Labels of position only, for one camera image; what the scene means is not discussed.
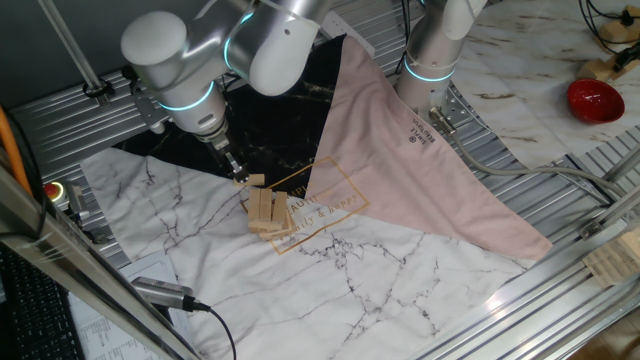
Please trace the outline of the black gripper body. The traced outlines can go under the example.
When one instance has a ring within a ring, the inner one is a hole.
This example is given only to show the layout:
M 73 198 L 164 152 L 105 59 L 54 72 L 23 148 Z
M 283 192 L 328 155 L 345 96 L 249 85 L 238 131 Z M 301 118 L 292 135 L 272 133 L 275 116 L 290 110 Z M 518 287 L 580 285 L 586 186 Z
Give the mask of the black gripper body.
M 231 159 L 233 157 L 233 146 L 225 131 L 199 136 L 198 140 L 203 142 L 217 158 Z

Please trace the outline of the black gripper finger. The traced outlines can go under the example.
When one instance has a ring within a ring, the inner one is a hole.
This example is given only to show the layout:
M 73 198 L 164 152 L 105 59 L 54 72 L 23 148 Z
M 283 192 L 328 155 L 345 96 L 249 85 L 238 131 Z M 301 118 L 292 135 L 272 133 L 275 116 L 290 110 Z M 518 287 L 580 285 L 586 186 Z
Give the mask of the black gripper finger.
M 239 155 L 233 152 L 227 152 L 225 158 L 230 165 L 231 173 L 234 180 L 237 183 L 246 183 L 249 178 L 249 172 L 246 169 L 246 165 L 242 161 Z
M 233 156 L 219 157 L 217 161 L 231 179 L 238 179 L 238 161 Z

